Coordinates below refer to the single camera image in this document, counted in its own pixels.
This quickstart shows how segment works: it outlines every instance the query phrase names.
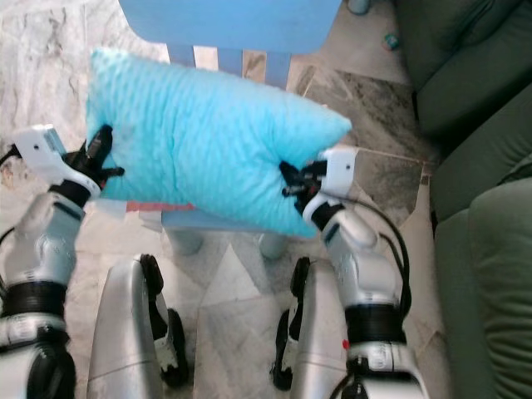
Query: marble floor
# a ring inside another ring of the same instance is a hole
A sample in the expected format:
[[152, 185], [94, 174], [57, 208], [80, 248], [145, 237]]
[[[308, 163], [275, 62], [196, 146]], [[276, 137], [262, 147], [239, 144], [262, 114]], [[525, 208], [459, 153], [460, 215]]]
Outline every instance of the marble floor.
[[[0, 3], [0, 26], [0, 154], [6, 152], [10, 135], [34, 123], [53, 123], [69, 149], [81, 144], [87, 60], [93, 48], [119, 47], [168, 61], [165, 46], [144, 42], [128, 28], [116, 0], [8, 0]], [[431, 397], [448, 399], [446, 336], [436, 298], [428, 198], [439, 154], [419, 135], [401, 53], [381, 47], [384, 34], [395, 29], [389, 2], [375, 1], [365, 17], [353, 16], [343, 4], [322, 50], [294, 57], [287, 90], [352, 120], [354, 129], [343, 140], [361, 149], [352, 195], [373, 202], [401, 226], [411, 256], [413, 296], [406, 335]], [[215, 49], [196, 47], [195, 55], [198, 67], [217, 68]], [[260, 80], [264, 65], [263, 53], [244, 54], [245, 77]], [[4, 231], [45, 186], [21, 161], [8, 161], [0, 172]], [[383, 228], [379, 219], [360, 212], [376, 229]], [[288, 306], [297, 259], [326, 259], [327, 254], [317, 240], [292, 239], [281, 259], [269, 261], [260, 256], [257, 241], [254, 234], [207, 233], [197, 254], [180, 257], [172, 253], [164, 234], [143, 228], [136, 214], [117, 220], [89, 205], [66, 303], [76, 397], [85, 397], [106, 273], [138, 253], [151, 253], [159, 261], [163, 293], [183, 319], [193, 369], [190, 383], [176, 391], [166, 389], [165, 397], [288, 397], [268, 376], [278, 318]]]

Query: green sofa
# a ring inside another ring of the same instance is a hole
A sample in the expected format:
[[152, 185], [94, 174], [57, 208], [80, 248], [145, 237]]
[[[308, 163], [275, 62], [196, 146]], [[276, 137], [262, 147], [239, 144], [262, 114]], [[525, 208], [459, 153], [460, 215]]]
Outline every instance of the green sofa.
[[532, 0], [400, 0], [455, 399], [532, 398]]
[[462, 140], [532, 80], [532, 0], [399, 0], [423, 132]]

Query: chair leg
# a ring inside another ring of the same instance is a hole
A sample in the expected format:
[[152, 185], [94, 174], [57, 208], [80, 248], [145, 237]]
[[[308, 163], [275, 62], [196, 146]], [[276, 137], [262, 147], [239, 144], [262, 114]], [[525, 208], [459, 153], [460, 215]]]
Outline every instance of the chair leg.
[[175, 255], [193, 255], [203, 243], [203, 235], [194, 230], [165, 229]]
[[268, 259], [279, 259], [288, 246], [288, 238], [278, 234], [263, 234], [259, 239], [260, 253]]

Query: light blue pillow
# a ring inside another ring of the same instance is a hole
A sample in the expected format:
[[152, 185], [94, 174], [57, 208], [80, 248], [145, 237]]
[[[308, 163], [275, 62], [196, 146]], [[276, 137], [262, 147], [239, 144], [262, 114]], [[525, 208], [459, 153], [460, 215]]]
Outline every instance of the light blue pillow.
[[111, 49], [91, 56], [87, 141], [113, 127], [106, 166], [124, 176], [102, 197], [193, 204], [284, 234], [312, 235], [281, 195], [282, 160], [297, 166], [334, 145], [348, 119], [302, 97], [221, 72]]

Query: blue chair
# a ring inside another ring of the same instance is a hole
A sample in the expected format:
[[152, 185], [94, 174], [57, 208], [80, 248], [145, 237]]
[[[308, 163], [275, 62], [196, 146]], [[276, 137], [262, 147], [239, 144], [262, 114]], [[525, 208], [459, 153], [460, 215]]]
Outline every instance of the blue chair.
[[[242, 76], [243, 50], [267, 52], [265, 82], [285, 89], [292, 54], [315, 52], [325, 42], [341, 0], [120, 0], [133, 31], [165, 43], [170, 62], [195, 67], [193, 46], [218, 48], [221, 71]], [[260, 231], [194, 210], [142, 214], [148, 227], [165, 229], [178, 254], [196, 252], [197, 230]], [[286, 238], [265, 232], [261, 253], [275, 259]]]

